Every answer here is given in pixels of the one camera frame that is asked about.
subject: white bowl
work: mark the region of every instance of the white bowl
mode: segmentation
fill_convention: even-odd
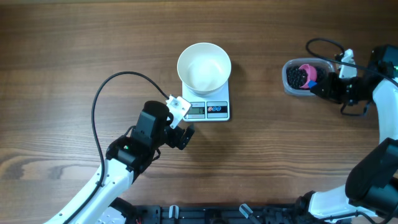
[[[181,81],[197,95],[220,89],[231,74],[231,60],[219,46],[198,43],[185,49],[177,62]]]

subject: wooden table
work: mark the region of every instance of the wooden table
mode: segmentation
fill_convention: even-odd
[[[162,147],[122,198],[134,205],[291,203],[345,183],[378,144],[375,107],[340,115],[317,97],[284,93],[281,70],[327,37],[366,65],[373,47],[398,45],[397,1],[168,1],[0,7],[0,222],[41,223],[100,164],[91,130],[95,92],[113,73],[146,74],[181,95],[176,64],[197,42],[232,63],[232,119],[197,123],[184,151]],[[338,50],[315,48],[333,56]],[[142,78],[119,77],[98,100],[106,150],[164,98]]]

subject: plastic container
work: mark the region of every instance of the plastic container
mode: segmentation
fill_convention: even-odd
[[[287,83],[287,74],[286,74],[287,68],[294,66],[301,66],[306,63],[314,67],[325,69],[326,74],[335,71],[335,68],[330,62],[319,58],[298,58],[290,60],[282,68],[282,81],[284,83],[286,94],[293,96],[315,96],[315,94],[311,93],[310,90],[295,90],[292,87],[290,87],[290,85]]]

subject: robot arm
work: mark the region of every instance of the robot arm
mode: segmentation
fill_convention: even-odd
[[[378,47],[369,68],[398,81],[395,69],[388,69],[394,68],[392,63],[397,63],[397,59],[397,48]],[[309,192],[298,199],[298,204],[305,204],[313,217],[326,222],[334,223],[341,219],[334,217],[350,213],[344,218],[355,217],[358,212],[380,216],[388,222],[398,212],[398,180],[393,177],[398,169],[398,88],[369,73],[363,78],[345,79],[331,73],[319,84],[311,92],[335,103],[352,106],[359,100],[373,100],[379,114],[380,140],[378,147],[350,172],[345,185],[327,192]]]
[[[106,151],[104,181],[95,196],[70,223],[102,223],[101,216],[109,205],[130,188],[152,161],[159,158],[158,148],[161,145],[184,149],[194,133],[193,126],[185,131],[177,125],[190,107],[191,104],[183,98],[173,96],[170,96],[167,106],[157,101],[146,102],[137,125],[132,127],[131,136],[127,136],[127,132],[109,145]],[[92,193],[98,184],[100,173],[101,166],[67,206],[47,223],[64,223],[86,200],[87,195]],[[125,223],[126,218],[120,216],[121,223]]]

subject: digital kitchen scale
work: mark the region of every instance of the digital kitchen scale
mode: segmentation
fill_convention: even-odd
[[[192,104],[191,110],[184,116],[187,122],[195,121],[227,121],[230,117],[229,112],[229,91],[228,82],[219,90],[205,96],[193,93],[183,83],[182,98]]]

